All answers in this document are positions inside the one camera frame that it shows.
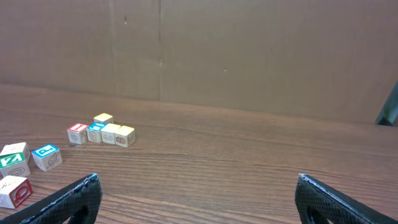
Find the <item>wooden table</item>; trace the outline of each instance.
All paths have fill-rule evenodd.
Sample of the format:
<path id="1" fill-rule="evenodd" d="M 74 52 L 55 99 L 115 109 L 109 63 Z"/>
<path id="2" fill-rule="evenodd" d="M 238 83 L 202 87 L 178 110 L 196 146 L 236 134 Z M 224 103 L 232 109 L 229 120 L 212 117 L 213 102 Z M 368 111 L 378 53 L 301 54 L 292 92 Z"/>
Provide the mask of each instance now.
<path id="1" fill-rule="evenodd" d="M 136 142 L 70 145 L 67 128 L 102 112 Z M 308 173 L 398 219 L 398 128 L 12 85 L 0 85 L 0 118 L 0 147 L 52 143 L 63 157 L 49 172 L 29 161 L 34 194 L 18 210 L 97 172 L 97 223 L 300 223 Z"/>

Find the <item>wooden block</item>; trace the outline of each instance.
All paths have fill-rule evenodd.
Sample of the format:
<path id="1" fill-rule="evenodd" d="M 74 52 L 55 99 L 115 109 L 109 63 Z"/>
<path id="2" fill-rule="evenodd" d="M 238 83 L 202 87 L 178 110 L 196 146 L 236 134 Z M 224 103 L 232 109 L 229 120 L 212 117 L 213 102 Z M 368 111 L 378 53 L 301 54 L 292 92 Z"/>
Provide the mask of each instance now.
<path id="1" fill-rule="evenodd" d="M 62 156 L 59 148 L 48 144 L 32 152 L 38 168 L 47 172 L 62 163 Z"/>
<path id="2" fill-rule="evenodd" d="M 88 140 L 92 142 L 101 143 L 101 130 L 106 126 L 105 123 L 95 122 L 87 128 Z"/>
<path id="3" fill-rule="evenodd" d="M 94 122 L 101 122 L 105 124 L 113 123 L 113 116 L 107 113 L 102 113 L 94 118 Z"/>
<path id="4" fill-rule="evenodd" d="M 114 133 L 114 137 L 116 144 L 122 147 L 129 147 L 136 140 L 134 128 L 129 126 L 121 126 Z"/>
<path id="5" fill-rule="evenodd" d="M 0 207 L 17 208 L 32 193 L 27 178 L 8 175 L 0 181 Z"/>
<path id="6" fill-rule="evenodd" d="M 4 148 L 2 149 L 2 151 L 0 153 L 0 156 L 10 155 L 10 154 L 17 153 L 17 152 L 23 153 L 26 161 L 29 162 L 30 152 L 29 152 L 29 148 L 27 147 L 26 142 L 20 142 L 20 143 L 15 143 L 15 144 L 4 146 Z"/>
<path id="7" fill-rule="evenodd" d="M 22 152 L 0 156 L 0 171 L 3 177 L 7 175 L 26 177 L 30 174 L 27 160 Z"/>
<path id="8" fill-rule="evenodd" d="M 119 128 L 120 128 L 120 125 L 117 125 L 117 124 L 107 124 L 105 127 L 103 127 L 101 130 L 102 141 L 109 143 L 109 144 L 115 144 L 114 133 Z"/>
<path id="9" fill-rule="evenodd" d="M 87 142 L 87 124 L 74 124 L 68 128 L 69 141 L 76 144 L 84 144 Z"/>

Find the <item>brown wooden surface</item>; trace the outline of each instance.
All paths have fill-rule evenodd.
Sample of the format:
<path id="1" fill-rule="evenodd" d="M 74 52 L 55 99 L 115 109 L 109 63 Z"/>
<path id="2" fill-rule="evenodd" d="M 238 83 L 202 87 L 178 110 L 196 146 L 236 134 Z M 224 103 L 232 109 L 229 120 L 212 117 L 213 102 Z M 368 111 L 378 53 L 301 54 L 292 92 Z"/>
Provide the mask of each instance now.
<path id="1" fill-rule="evenodd" d="M 0 1 L 0 82 L 373 123 L 398 1 Z"/>
<path id="2" fill-rule="evenodd" d="M 67 128 L 102 112 L 137 141 L 70 147 Z M 18 210 L 97 172 L 98 223 L 299 223 L 304 172 L 398 219 L 398 128 L 11 85 L 0 118 L 1 147 L 52 143 L 63 157 L 49 172 L 29 161 L 35 193 Z"/>

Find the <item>block top face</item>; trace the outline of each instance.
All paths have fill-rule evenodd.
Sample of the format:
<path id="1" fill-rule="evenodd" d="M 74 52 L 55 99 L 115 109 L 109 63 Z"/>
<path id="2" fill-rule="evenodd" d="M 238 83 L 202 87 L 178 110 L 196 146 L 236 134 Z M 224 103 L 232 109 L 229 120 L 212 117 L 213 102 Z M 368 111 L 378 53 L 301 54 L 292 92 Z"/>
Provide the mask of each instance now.
<path id="1" fill-rule="evenodd" d="M 134 128 L 129 126 L 121 126 L 118 130 L 116 130 L 115 134 L 120 134 L 126 136 L 134 131 Z"/>
<path id="2" fill-rule="evenodd" d="M 0 156 L 0 169 L 12 166 L 22 161 L 25 161 L 25 157 L 24 154 L 21 152 Z"/>
<path id="3" fill-rule="evenodd" d="M 109 115 L 107 113 L 102 113 L 102 114 L 94 117 L 94 119 L 97 121 L 106 121 L 107 119 L 110 119 L 112 117 L 113 117 L 112 115 Z"/>
<path id="4" fill-rule="evenodd" d="M 43 146 L 41 148 L 38 148 L 33 151 L 33 154 L 39 158 L 44 158 L 48 156 L 49 154 L 52 154 L 53 152 L 57 152 L 60 149 L 57 146 L 54 146 L 52 144 L 48 144 L 46 146 Z"/>
<path id="5" fill-rule="evenodd" d="M 80 132 L 80 131 L 84 130 L 87 127 L 88 127 L 87 124 L 76 123 L 73 126 L 71 126 L 70 128 L 68 128 L 68 130 L 69 131 L 74 131 L 74 132 Z"/>
<path id="6" fill-rule="evenodd" d="M 9 194 L 15 189 L 15 187 L 23 183 L 25 180 L 25 177 L 6 176 L 0 180 L 0 194 Z"/>
<path id="7" fill-rule="evenodd" d="M 4 146 L 2 149 L 0 156 L 9 155 L 17 152 L 23 152 L 26 147 L 26 142 L 15 143 L 11 145 Z"/>
<path id="8" fill-rule="evenodd" d="M 120 125 L 118 124 L 107 124 L 102 131 L 106 131 L 109 133 L 114 133 L 116 130 L 118 130 L 120 128 Z"/>
<path id="9" fill-rule="evenodd" d="M 106 126 L 106 124 L 101 123 L 101 122 L 95 122 L 92 125 L 90 125 L 87 130 L 90 131 L 100 131 L 101 129 L 103 129 Z"/>

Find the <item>brown wall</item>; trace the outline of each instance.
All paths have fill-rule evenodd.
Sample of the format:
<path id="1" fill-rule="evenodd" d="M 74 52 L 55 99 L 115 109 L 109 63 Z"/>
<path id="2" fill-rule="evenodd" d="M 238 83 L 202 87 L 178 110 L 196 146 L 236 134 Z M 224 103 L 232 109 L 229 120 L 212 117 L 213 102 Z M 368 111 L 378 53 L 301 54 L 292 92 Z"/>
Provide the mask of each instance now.
<path id="1" fill-rule="evenodd" d="M 0 1 L 0 82 L 372 123 L 398 2 Z"/>

